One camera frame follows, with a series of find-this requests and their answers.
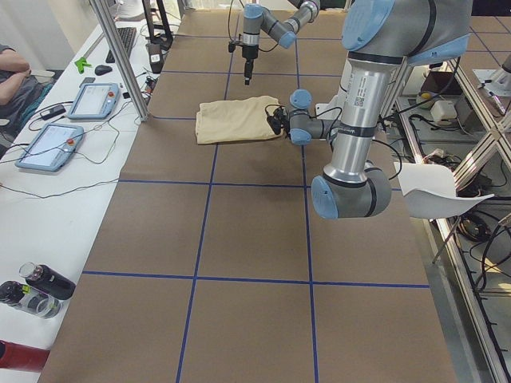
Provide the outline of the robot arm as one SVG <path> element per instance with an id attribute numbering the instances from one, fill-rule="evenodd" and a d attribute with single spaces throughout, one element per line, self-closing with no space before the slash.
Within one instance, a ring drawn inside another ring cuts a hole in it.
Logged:
<path id="1" fill-rule="evenodd" d="M 343 23 L 342 44 L 351 65 L 347 94 L 334 120 L 309 115 L 311 95 L 298 89 L 290 107 L 267 115 L 274 133 L 297 145 L 326 139 L 331 162 L 311 182 L 313 206 L 324 219 L 377 215 L 390 203 L 391 186 L 367 155 L 392 71 L 439 63 L 467 49 L 471 1 L 357 1 Z"/>
<path id="2" fill-rule="evenodd" d="M 296 40 L 298 32 L 312 23 L 320 11 L 320 1 L 290 1 L 297 11 L 287 20 L 281 22 L 268 8 L 257 3 L 247 3 L 243 8 L 243 29 L 237 38 L 230 38 L 228 52 L 236 47 L 242 49 L 244 65 L 244 84 L 250 85 L 254 62 L 259 56 L 259 38 L 263 31 L 276 45 L 288 49 Z"/>

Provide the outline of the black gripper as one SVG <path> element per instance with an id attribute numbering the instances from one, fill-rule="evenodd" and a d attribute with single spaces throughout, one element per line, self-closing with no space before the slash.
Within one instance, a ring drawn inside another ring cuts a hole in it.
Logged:
<path id="1" fill-rule="evenodd" d="M 254 60 L 259 55 L 259 34 L 239 34 L 228 43 L 228 52 L 233 53 L 236 47 L 242 49 L 244 64 L 244 84 L 250 85 L 254 68 Z"/>
<path id="2" fill-rule="evenodd" d="M 270 107 L 275 107 L 272 113 L 268 111 Z M 290 122 L 286 107 L 284 105 L 269 104 L 265 106 L 264 112 L 266 113 L 266 122 L 273 133 L 279 136 L 284 132 L 285 137 L 289 137 Z"/>

